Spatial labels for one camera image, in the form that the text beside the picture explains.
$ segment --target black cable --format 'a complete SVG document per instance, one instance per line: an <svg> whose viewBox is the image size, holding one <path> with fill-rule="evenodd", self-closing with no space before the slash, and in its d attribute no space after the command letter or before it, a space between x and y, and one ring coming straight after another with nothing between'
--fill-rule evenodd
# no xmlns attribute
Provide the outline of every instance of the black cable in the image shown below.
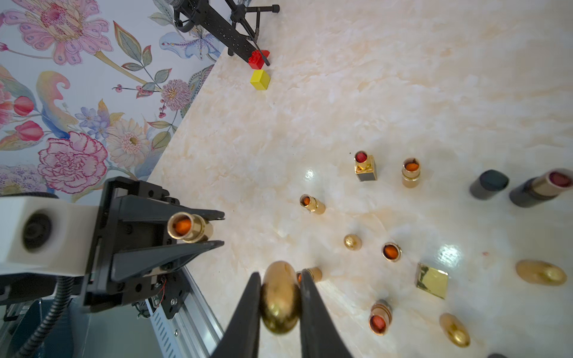
<svg viewBox="0 0 573 358"><path fill-rule="evenodd" d="M14 355L14 358L34 356L36 350L42 345L68 306L70 296L72 295L72 287L73 277L58 276L56 296L52 301L50 312L48 312L46 318L44 318L42 323L36 328L36 331L28 338L28 341L20 347L20 350Z"/></svg>

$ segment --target blue flower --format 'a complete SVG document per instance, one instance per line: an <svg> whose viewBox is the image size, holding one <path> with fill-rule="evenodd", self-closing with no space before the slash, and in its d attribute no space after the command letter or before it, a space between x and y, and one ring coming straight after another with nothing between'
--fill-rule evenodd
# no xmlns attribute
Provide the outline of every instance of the blue flower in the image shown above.
<svg viewBox="0 0 573 358"><path fill-rule="evenodd" d="M103 137L105 139L109 136L109 133L107 132L107 127L109 127L109 122L107 122L107 121L95 121L94 126L90 127L90 128L92 128L92 130L89 131L88 134L91 136L95 135L96 139L99 139L101 137Z"/></svg>
<svg viewBox="0 0 573 358"><path fill-rule="evenodd" d="M189 35L193 38L192 40L184 39L176 32L170 32L159 39L159 47L163 50L173 51L181 58L190 58L195 55L200 60L203 60L203 55L209 55L210 53L215 58L221 55L217 49L219 40L210 33L203 32L202 27L195 26L189 31Z"/></svg>
<svg viewBox="0 0 573 358"><path fill-rule="evenodd" d="M97 123L101 122L101 117L97 115L95 109L87 109L86 107L81 108L81 113L76 113L76 118L81 120L81 127L88 127L91 129L96 129L99 127Z"/></svg>

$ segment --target red tulip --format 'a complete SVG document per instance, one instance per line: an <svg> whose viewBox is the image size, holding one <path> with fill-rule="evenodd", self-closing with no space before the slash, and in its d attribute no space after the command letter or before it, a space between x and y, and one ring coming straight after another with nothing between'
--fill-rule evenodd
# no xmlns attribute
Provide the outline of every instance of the red tulip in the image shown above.
<svg viewBox="0 0 573 358"><path fill-rule="evenodd" d="M44 136L42 128L33 121L17 125L15 129L18 137L23 141L40 140Z"/></svg>
<svg viewBox="0 0 573 358"><path fill-rule="evenodd" d="M14 112L20 116L27 116L34 109L34 102L26 96L20 96L14 101Z"/></svg>

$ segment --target black lipstick tube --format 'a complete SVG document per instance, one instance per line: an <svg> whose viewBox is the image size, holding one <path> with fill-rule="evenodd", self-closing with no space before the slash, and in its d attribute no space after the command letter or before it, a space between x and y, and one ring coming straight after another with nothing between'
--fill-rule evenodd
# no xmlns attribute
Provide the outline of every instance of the black lipstick tube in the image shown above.
<svg viewBox="0 0 573 358"><path fill-rule="evenodd" d="M532 207L554 199L563 191L573 189L573 171L557 168L531 178L509 193L510 200L520 207Z"/></svg>

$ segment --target floral wallpaper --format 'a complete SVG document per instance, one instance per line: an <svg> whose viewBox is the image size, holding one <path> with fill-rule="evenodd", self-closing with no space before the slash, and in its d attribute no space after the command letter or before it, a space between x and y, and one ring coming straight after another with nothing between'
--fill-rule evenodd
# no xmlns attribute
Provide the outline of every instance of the floral wallpaper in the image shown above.
<svg viewBox="0 0 573 358"><path fill-rule="evenodd" d="M3 1L0 194L98 204L106 179L146 180L222 49L165 0Z"/></svg>

